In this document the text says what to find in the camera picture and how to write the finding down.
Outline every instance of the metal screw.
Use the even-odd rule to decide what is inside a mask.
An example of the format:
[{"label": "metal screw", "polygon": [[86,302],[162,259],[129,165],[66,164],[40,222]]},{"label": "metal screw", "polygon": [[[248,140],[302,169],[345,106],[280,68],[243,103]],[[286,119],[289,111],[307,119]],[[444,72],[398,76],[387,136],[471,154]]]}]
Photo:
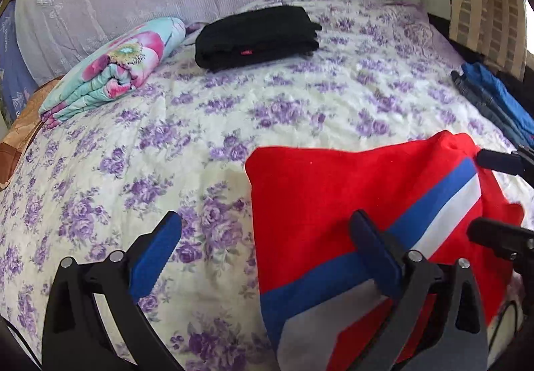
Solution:
[{"label": "metal screw", "polygon": [[469,268],[469,267],[471,267],[471,263],[469,262],[469,260],[467,258],[460,258],[458,260],[458,265],[461,268]]},{"label": "metal screw", "polygon": [[70,256],[67,256],[67,258],[63,258],[61,260],[61,266],[63,268],[67,268],[67,267],[70,267],[73,262],[74,262],[74,260],[72,258],[70,258]]},{"label": "metal screw", "polygon": [[410,259],[410,261],[413,261],[413,262],[423,261],[423,255],[421,254],[421,252],[418,252],[417,250],[410,250],[408,252],[408,258]]},{"label": "metal screw", "polygon": [[122,260],[123,256],[124,252],[122,250],[116,250],[111,253],[111,255],[109,256],[109,260],[111,262],[119,262]]}]

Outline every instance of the black cable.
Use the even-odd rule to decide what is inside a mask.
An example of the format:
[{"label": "black cable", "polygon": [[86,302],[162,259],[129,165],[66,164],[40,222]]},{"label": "black cable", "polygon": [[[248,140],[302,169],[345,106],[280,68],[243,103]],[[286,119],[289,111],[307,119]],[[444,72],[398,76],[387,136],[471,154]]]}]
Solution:
[{"label": "black cable", "polygon": [[506,315],[506,311],[508,311],[508,308],[512,306],[515,311],[515,320],[514,320],[514,336],[517,335],[517,319],[519,318],[519,311],[517,309],[517,303],[513,300],[506,302],[506,305],[504,307],[504,310],[499,315],[499,321],[497,322],[497,327],[495,327],[495,331],[493,332],[493,335],[491,335],[490,343],[488,346],[488,354],[491,354],[491,349],[493,348],[493,344],[495,343],[495,339],[497,338],[497,333],[499,331],[500,325],[504,320],[504,316]]},{"label": "black cable", "polygon": [[34,352],[31,350],[30,346],[28,345],[28,343],[26,342],[26,340],[24,339],[24,337],[20,334],[20,332],[17,330],[17,328],[11,324],[11,322],[5,318],[5,317],[2,317],[2,319],[4,320],[4,322],[6,323],[7,327],[9,327],[17,336],[18,338],[22,341],[22,343],[24,344],[24,346],[26,347],[26,350],[29,351],[29,353],[31,354],[31,357],[33,358],[33,360],[35,361],[35,363],[37,364],[37,366],[40,368],[40,369],[43,369],[43,366],[41,365],[41,362],[39,362],[39,359],[37,359],[36,355],[34,354]]}]

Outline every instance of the white stripe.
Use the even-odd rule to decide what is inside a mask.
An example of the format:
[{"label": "white stripe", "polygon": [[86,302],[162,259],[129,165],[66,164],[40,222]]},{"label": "white stripe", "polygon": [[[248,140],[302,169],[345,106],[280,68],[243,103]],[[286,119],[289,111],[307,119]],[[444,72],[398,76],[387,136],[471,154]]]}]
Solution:
[{"label": "white stripe", "polygon": [[421,252],[425,258],[430,258],[473,208],[480,196],[479,176],[475,175],[447,201],[434,217],[423,237],[412,248]]},{"label": "white stripe", "polygon": [[[475,175],[447,201],[413,248],[430,257],[480,196],[479,177]],[[277,351],[281,371],[324,371],[339,333],[384,300],[374,281],[367,280],[287,320]]]}]

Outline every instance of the blue gripper pad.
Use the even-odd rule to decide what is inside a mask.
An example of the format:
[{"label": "blue gripper pad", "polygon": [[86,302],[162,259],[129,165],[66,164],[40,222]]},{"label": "blue gripper pad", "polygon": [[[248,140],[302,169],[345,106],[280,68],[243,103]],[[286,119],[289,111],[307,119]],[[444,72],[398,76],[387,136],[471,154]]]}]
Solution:
[{"label": "blue gripper pad", "polygon": [[134,265],[129,291],[135,303],[150,294],[181,236],[182,218],[169,211],[150,234],[141,235],[130,247],[127,254],[133,256]]},{"label": "blue gripper pad", "polygon": [[402,295],[403,267],[388,249],[392,243],[384,241],[385,237],[364,211],[354,212],[349,228],[358,256],[380,292],[393,300],[399,299]]}]

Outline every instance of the floral bedsheet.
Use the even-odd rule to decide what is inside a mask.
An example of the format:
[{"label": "floral bedsheet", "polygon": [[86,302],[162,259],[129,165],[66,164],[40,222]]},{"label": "floral bedsheet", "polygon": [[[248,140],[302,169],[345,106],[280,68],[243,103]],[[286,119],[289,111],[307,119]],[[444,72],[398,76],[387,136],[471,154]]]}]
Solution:
[{"label": "floral bedsheet", "polygon": [[[268,0],[244,10],[278,4],[301,5],[322,24],[313,57],[207,74],[185,46],[128,97],[38,134],[0,194],[0,313],[35,352],[60,260],[102,260],[174,210],[186,225],[140,300],[146,317],[188,371],[277,369],[261,319],[243,169],[253,149],[361,151],[443,129],[511,149],[454,89],[449,73],[461,59],[420,8]],[[530,227],[532,190],[498,179]],[[109,310],[101,312],[129,357]]]}]

